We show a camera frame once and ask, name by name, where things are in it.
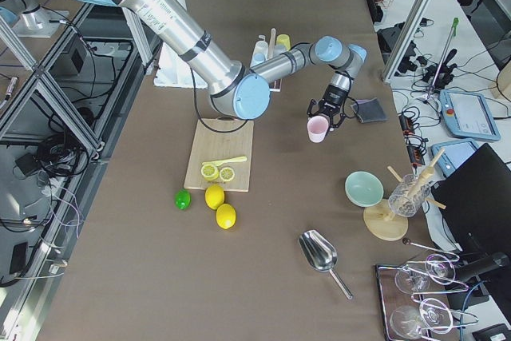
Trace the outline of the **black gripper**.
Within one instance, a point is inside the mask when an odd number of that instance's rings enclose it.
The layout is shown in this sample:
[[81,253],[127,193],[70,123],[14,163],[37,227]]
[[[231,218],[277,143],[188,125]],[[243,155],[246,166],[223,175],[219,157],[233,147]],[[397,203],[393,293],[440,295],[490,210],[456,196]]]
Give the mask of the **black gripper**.
[[347,91],[345,89],[329,85],[319,101],[310,100],[307,117],[324,116],[329,121],[328,132],[333,132],[347,119],[347,115],[344,113],[346,99]]

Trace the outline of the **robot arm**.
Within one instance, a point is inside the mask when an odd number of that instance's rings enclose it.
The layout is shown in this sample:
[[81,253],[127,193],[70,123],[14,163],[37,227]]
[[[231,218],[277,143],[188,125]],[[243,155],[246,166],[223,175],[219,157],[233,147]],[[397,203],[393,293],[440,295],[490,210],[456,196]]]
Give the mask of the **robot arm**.
[[209,101],[217,112],[245,121],[256,119],[270,102],[270,84],[309,65],[326,64],[335,74],[319,102],[328,117],[340,113],[365,59],[366,50],[325,36],[300,43],[248,69],[230,59],[177,0],[78,0],[119,6],[134,12],[178,57],[208,85]]

